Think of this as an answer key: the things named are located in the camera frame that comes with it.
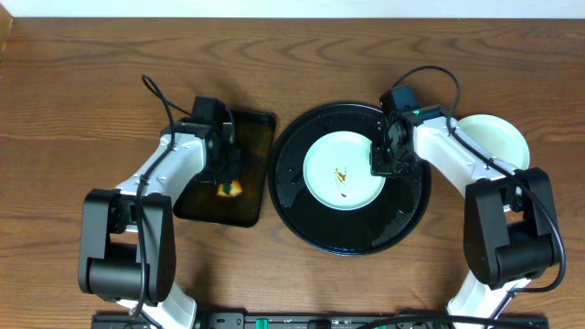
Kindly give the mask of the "green and yellow sponge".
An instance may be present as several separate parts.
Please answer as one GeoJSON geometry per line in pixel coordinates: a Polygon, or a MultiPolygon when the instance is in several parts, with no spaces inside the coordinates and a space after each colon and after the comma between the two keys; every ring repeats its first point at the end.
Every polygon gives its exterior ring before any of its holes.
{"type": "Polygon", "coordinates": [[[243,188],[239,180],[232,180],[227,183],[218,185],[217,196],[220,197],[235,197],[243,192],[243,188]]]}

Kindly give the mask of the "mint plate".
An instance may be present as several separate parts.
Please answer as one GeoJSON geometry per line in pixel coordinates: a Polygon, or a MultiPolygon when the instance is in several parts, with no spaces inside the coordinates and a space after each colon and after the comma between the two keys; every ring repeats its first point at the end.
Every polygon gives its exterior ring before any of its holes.
{"type": "Polygon", "coordinates": [[[489,114],[475,114],[458,121],[463,131],[494,156],[526,170],[530,152],[524,135],[510,122],[489,114]]]}
{"type": "Polygon", "coordinates": [[[371,141],[339,131],[315,141],[303,160],[303,179],[311,195],[335,210],[349,211],[373,202],[386,178],[371,174],[371,141]]]}

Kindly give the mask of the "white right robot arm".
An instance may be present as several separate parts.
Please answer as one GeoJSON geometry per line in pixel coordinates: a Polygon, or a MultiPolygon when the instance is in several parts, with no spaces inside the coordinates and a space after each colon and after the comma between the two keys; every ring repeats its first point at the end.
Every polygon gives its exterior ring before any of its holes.
{"type": "Polygon", "coordinates": [[[463,195],[463,251],[470,271],[447,313],[469,321],[455,327],[492,327],[519,293],[556,289],[567,264],[548,175],[491,154],[441,105],[382,111],[384,134],[371,149],[372,174],[405,175],[430,164],[463,195]],[[529,287],[552,266],[558,266],[552,283],[529,287]]]}

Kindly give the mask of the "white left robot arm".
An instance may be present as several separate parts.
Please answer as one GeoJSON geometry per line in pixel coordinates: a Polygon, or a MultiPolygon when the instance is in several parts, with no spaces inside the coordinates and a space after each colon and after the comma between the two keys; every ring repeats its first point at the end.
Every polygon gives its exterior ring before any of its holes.
{"type": "Polygon", "coordinates": [[[93,189],[82,207],[80,289],[130,310],[125,324],[191,328],[197,303],[178,286],[173,208],[207,175],[237,178],[235,125],[173,122],[146,162],[114,189],[93,189]]]}

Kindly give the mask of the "black rectangular tray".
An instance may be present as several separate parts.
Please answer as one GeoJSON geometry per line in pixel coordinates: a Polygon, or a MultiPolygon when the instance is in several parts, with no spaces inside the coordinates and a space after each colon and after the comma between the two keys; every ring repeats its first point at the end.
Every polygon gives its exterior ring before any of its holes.
{"type": "Polygon", "coordinates": [[[189,182],[173,211],[178,218],[249,228],[260,217],[264,182],[275,130],[275,117],[254,111],[233,112],[235,144],[241,150],[236,196],[222,196],[221,186],[200,175],[189,182]]]}

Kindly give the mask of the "black round tray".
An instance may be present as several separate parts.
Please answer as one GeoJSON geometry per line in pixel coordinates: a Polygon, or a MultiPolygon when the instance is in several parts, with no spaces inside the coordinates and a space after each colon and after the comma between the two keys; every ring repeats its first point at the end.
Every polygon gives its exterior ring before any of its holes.
{"type": "Polygon", "coordinates": [[[304,182],[303,160],[318,138],[349,131],[373,139],[382,120],[382,111],[372,105],[338,102],[304,113],[283,131],[271,154],[268,187],[276,212],[297,237],[325,252],[367,255],[398,244],[419,224],[431,196],[426,162],[410,174],[388,178],[380,195],[356,210],[321,204],[304,182]]]}

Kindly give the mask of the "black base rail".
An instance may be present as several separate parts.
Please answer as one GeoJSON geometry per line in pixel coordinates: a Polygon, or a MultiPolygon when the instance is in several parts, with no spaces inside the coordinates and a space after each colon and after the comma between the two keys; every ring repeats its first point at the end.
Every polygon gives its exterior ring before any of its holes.
{"type": "Polygon", "coordinates": [[[493,324],[457,323],[441,313],[399,313],[393,317],[198,313],[194,329],[356,329],[356,328],[549,328],[545,316],[506,316],[493,324]]]}

